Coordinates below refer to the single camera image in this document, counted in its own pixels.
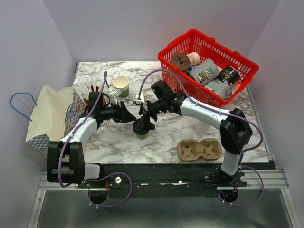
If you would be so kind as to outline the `paper takeout bag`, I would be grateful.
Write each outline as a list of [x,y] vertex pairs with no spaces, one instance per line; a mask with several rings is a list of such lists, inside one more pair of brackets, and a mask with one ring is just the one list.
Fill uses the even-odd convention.
[[37,100],[32,99],[35,106],[30,116],[26,116],[12,104],[14,93],[10,98],[11,107],[29,120],[26,143],[42,154],[48,155],[51,141],[60,141],[76,126],[85,110],[85,103],[73,87],[55,91],[44,86]]

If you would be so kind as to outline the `black coffee lid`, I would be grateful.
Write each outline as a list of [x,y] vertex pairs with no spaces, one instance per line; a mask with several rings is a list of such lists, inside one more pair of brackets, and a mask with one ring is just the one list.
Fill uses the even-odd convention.
[[133,123],[133,131],[137,135],[144,135],[149,132],[149,128],[144,124],[141,119],[137,119]]

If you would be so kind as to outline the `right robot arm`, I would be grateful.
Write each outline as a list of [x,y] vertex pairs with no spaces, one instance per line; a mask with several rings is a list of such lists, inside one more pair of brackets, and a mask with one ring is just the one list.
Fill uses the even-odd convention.
[[151,86],[158,100],[141,104],[139,115],[133,123],[133,131],[140,137],[146,136],[150,130],[155,129],[151,119],[157,120],[160,113],[175,113],[202,121],[220,131],[221,145],[225,149],[224,160],[221,165],[218,180],[224,186],[235,182],[235,174],[241,161],[241,152],[253,134],[244,113],[235,108],[233,111],[216,109],[203,104],[185,93],[175,93],[162,80]]

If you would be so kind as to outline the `cardboard cup carrier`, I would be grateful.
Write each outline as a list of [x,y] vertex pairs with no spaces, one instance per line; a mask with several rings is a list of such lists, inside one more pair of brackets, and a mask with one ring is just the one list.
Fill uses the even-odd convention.
[[183,162],[193,162],[200,158],[204,161],[214,161],[223,154],[220,142],[215,138],[202,139],[197,142],[192,139],[181,140],[177,145],[177,156]]

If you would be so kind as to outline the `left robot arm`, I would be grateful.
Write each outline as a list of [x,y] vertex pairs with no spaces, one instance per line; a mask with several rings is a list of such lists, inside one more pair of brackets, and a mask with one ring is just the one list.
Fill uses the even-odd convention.
[[89,182],[96,188],[105,183],[105,175],[100,164],[86,164],[83,147],[87,140],[98,130],[104,120],[117,123],[128,123],[136,120],[125,107],[120,104],[103,105],[102,93],[89,94],[89,113],[83,113],[76,126],[60,141],[52,141],[48,146],[47,180],[59,183],[61,187],[70,184]]

